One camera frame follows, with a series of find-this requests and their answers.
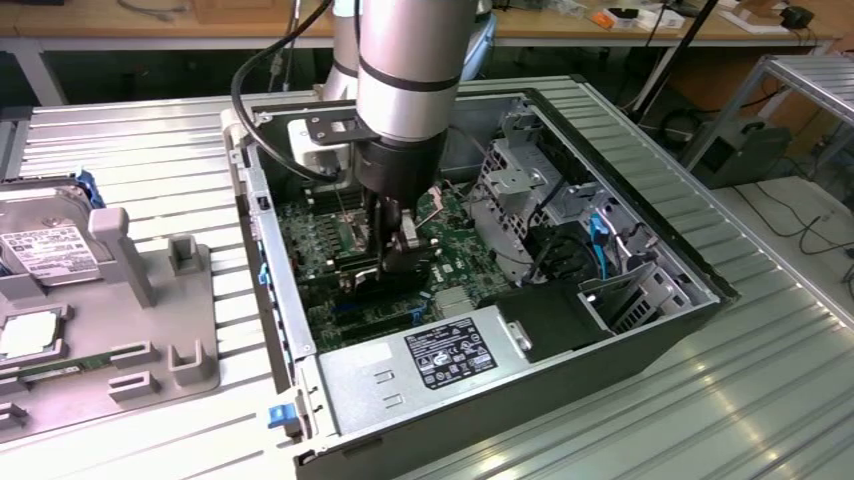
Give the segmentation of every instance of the hard disk label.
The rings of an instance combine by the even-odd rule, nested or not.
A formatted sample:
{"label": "hard disk label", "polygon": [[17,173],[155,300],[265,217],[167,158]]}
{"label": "hard disk label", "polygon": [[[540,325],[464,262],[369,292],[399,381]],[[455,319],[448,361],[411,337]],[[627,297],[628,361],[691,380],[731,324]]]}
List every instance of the hard disk label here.
{"label": "hard disk label", "polygon": [[431,390],[498,367],[471,318],[408,335],[405,344]]}
{"label": "hard disk label", "polygon": [[97,269],[95,255],[76,227],[4,233],[2,248],[14,254],[36,278],[50,278]]}

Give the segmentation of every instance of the circuit board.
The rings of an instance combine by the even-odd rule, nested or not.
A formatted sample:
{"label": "circuit board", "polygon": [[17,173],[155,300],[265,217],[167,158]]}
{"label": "circuit board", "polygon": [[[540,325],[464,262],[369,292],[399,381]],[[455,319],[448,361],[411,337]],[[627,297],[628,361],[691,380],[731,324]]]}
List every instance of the circuit board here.
{"label": "circuit board", "polygon": [[[459,191],[443,190],[440,199],[441,210],[419,229],[424,237],[439,241],[425,282],[413,291],[355,305],[336,305],[329,292],[316,286],[316,279],[333,272],[335,262],[363,255],[368,237],[364,210],[315,215],[308,205],[292,203],[279,208],[291,265],[320,352],[464,313],[483,298],[510,290],[495,254],[473,229]],[[427,218],[435,210],[433,198],[424,195],[417,218]]]}

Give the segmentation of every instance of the hard drive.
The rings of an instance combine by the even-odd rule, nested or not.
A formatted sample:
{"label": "hard drive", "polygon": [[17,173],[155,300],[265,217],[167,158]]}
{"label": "hard drive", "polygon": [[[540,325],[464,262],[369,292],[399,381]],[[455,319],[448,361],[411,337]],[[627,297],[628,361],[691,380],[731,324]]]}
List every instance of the hard drive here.
{"label": "hard drive", "polygon": [[100,278],[97,263],[112,260],[88,232],[89,212],[104,206],[92,176],[0,183],[0,274],[29,273],[44,286]]}

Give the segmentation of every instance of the aluminum profile table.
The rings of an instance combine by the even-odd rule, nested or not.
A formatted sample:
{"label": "aluminum profile table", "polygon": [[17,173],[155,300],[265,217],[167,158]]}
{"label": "aluminum profile table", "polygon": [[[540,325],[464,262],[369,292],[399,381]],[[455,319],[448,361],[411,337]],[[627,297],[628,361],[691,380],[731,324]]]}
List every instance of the aluminum profile table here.
{"label": "aluminum profile table", "polygon": [[[592,88],[551,77],[463,89],[519,87],[540,89],[742,299],[643,374],[404,478],[846,478],[850,316]],[[249,98],[257,104],[313,97]],[[22,172],[60,173],[83,163],[107,202],[128,209],[140,249],[180,232],[213,248],[223,385],[184,402],[0,445],[0,472],[85,480],[292,476],[257,415],[273,387],[220,141],[227,107],[213,98],[36,111]]]}
{"label": "aluminum profile table", "polygon": [[[702,137],[691,143],[691,147],[684,152],[683,164],[688,170],[699,163],[720,127],[738,114],[740,106],[747,103],[754,90],[762,85],[766,75],[774,76],[788,90],[768,101],[759,112],[760,117],[770,116],[786,95],[794,91],[854,127],[854,58],[838,54],[766,56],[754,66],[711,127],[704,130]],[[843,146],[846,141],[836,142],[836,145]],[[834,153],[835,151],[823,152],[819,163],[823,163]]]}

